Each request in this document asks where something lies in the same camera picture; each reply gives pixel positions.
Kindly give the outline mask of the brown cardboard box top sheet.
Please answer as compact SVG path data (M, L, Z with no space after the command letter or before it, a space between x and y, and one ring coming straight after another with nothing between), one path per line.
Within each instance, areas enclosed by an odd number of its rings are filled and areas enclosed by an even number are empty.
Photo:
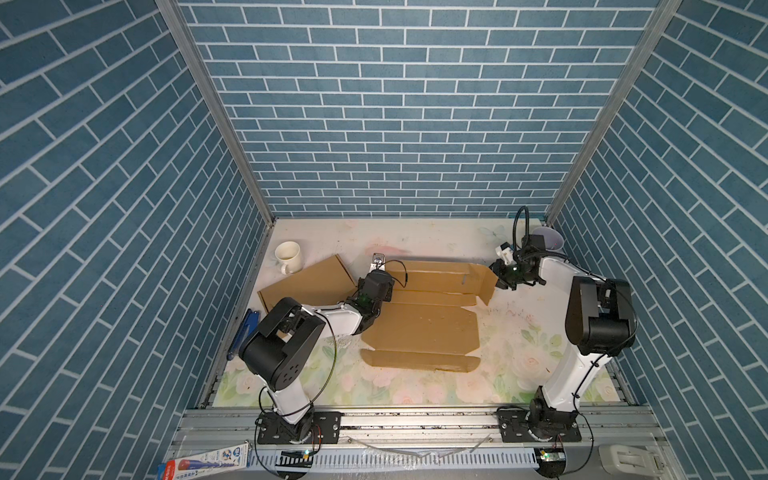
M327 306L345 300L357 288L338 255L331 256L258 291L269 312L285 297L302 304Z

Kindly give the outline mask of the brown cardboard box sheet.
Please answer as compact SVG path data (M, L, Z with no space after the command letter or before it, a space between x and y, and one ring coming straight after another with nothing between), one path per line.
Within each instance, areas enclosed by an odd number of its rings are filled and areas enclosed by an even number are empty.
M338 255L331 256L258 291L269 312L285 297L302 304L327 306L345 300L357 288Z
M480 365L477 315L497 276L485 265L457 262L391 262L392 299L362 333L360 351L369 366L469 373Z

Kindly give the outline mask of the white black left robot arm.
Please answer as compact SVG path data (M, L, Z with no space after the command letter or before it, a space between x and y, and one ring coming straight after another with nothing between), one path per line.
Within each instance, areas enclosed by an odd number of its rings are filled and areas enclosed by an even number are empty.
M312 423L314 401L307 397L299 376L318 341L361 334L380 316L382 305L392 299L397 279L385 265L386 257L375 253L369 272L358 280L354 293L332 306L281 298L244 340L239 356L265 382L273 399L273 413L284 425Z

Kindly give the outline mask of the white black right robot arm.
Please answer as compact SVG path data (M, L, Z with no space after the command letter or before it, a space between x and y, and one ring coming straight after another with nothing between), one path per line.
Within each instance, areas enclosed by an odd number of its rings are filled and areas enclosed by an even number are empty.
M497 410L502 441L579 442L579 405L600 368L633 345L637 320L625 280L591 273L559 252L545 248L541 235L526 235L521 246L505 242L491 265L497 286L546 286L568 295L564 328L569 345L555 371L539 386L527 409Z

